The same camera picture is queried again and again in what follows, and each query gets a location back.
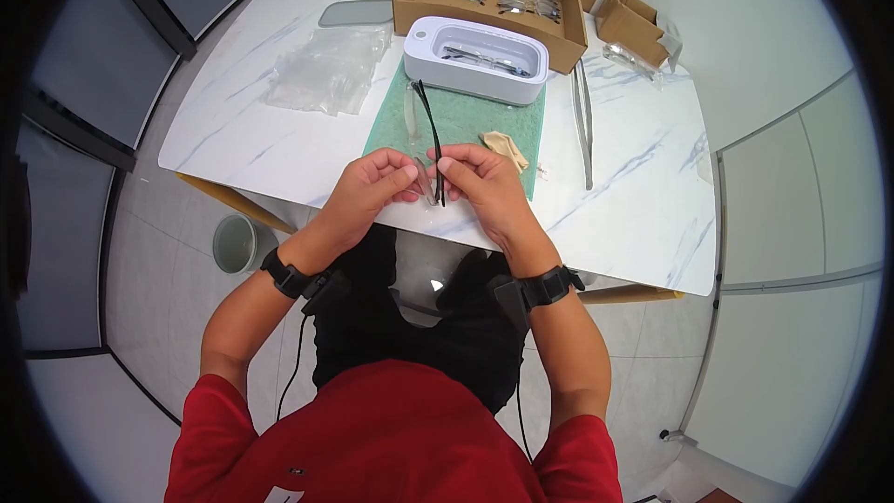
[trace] forearm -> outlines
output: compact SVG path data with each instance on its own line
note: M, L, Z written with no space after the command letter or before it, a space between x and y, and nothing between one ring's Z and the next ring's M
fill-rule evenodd
M311 231L298 231L280 245L279 257L303 274L316 274L325 263L317 262L308 247L312 243ZM208 321L199 373L224 377L245 397L251 359L294 303L276 289L267 271L256 271L224 298Z
M504 248L512 275L529 278L562 265L553 242L539 226ZM611 367L603 336L587 309L569 294L531 310L531 330L552 391L550 430L576 415L605 419Z

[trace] fingernail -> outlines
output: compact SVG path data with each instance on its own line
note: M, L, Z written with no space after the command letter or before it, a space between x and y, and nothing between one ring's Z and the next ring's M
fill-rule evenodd
M410 181L416 180L416 176L419 174L419 170L416 169L415 165L405 165L403 170L407 172Z

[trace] stack of plastic bags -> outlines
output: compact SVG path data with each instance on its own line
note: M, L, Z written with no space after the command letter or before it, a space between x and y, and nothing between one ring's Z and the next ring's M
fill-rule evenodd
M264 102L333 117L357 115L391 39L391 25L314 30L310 41L276 60Z

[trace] black wristband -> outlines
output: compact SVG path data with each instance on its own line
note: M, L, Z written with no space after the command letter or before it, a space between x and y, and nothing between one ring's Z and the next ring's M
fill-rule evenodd
M568 270L566 266L557 266L546 274L518 280L521 296L530 311L537 306L549 306L562 299L574 285L575 289L584 291L584 283L580 277Z
M276 289L281 294L292 299L298 299L304 293L304 290L307 289L307 286L314 281L314 277L305 276L291 264L288 266L284 265L276 252L278 248L275 247L264 257L264 261L261 263L261 270L270 273L270 276L274 279Z

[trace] small cardboard box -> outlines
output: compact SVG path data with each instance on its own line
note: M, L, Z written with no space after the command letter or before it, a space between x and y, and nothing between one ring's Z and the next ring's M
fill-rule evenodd
M668 51L657 40L664 30L655 26L658 11L642 0L603 0L596 13L596 34L606 43L619 42L643 61L660 67Z
M550 68L563 74L571 72L587 50L584 11L588 12L596 0L559 0L562 19L558 23L529 12L501 15L497 1L486 0L481 5L468 0L392 0L394 32L406 35L413 22L425 16L452 17L486 24L542 42L550 52Z

